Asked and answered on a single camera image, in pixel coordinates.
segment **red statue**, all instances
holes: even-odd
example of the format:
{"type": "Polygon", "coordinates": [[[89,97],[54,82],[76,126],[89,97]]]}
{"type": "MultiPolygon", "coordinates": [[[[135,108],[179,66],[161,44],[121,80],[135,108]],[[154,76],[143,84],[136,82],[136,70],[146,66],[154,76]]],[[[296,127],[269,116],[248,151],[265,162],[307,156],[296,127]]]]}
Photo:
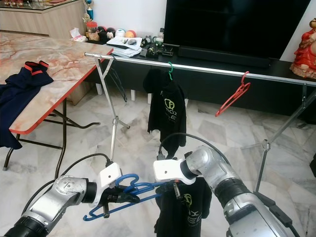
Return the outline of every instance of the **red statue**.
{"type": "Polygon", "coordinates": [[[301,77],[316,79],[316,18],[310,22],[310,27],[312,29],[302,35],[290,69],[301,77]]]}

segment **robotic arm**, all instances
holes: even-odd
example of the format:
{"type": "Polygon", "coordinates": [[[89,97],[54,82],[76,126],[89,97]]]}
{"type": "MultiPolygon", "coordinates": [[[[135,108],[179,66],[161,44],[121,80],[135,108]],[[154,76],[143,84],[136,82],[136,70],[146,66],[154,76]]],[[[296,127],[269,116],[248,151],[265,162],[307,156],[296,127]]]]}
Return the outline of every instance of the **robotic arm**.
{"type": "MultiPolygon", "coordinates": [[[[224,209],[224,216],[230,224],[228,237],[287,236],[271,212],[247,189],[220,154],[211,148],[199,147],[187,159],[157,160],[154,171],[157,181],[178,179],[187,185],[194,183],[198,175],[203,175],[224,209]]],[[[59,177],[52,188],[22,214],[5,237],[47,236],[68,206],[81,202],[90,203],[91,207],[103,205],[104,192],[113,188],[120,176],[118,164],[112,163],[100,172],[96,182],[72,176],[59,177]]]]}

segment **television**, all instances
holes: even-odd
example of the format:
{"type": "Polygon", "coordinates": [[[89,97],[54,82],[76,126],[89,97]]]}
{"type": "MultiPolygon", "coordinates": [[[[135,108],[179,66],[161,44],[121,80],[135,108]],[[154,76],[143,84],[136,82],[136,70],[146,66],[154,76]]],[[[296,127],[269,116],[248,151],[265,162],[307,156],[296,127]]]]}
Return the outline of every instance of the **television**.
{"type": "Polygon", "coordinates": [[[164,43],[279,59],[310,0],[167,0],[164,43]]]}

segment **red table edge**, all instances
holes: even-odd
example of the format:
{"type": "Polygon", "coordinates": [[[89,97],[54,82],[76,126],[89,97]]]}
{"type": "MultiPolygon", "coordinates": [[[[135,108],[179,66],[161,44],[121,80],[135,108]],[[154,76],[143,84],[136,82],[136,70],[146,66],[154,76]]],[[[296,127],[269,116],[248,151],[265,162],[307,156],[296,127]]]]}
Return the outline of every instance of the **red table edge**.
{"type": "MultiPolygon", "coordinates": [[[[107,55],[110,55],[113,52],[113,48],[107,53],[107,55]]],[[[26,131],[18,131],[18,130],[13,130],[10,129],[11,132],[16,133],[16,134],[22,134],[22,135],[27,135],[30,132],[32,132],[38,125],[40,125],[41,122],[43,122],[43,120],[64,100],[66,99],[66,97],[73,92],[73,90],[81,83],[83,82],[88,75],[90,75],[92,73],[92,71],[96,69],[96,66],[94,65],[89,72],[87,72],[63,97],[61,97],[37,122],[35,122],[33,124],[32,127],[30,127],[28,130],[26,131]]]]}

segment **trophy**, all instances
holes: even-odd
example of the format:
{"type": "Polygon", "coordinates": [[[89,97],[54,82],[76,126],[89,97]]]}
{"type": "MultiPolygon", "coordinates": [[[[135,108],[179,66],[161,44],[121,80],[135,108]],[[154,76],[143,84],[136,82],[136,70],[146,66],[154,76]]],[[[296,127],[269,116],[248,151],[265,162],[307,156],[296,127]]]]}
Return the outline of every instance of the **trophy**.
{"type": "Polygon", "coordinates": [[[91,20],[93,20],[93,0],[83,0],[83,3],[87,6],[87,13],[91,20]]]}

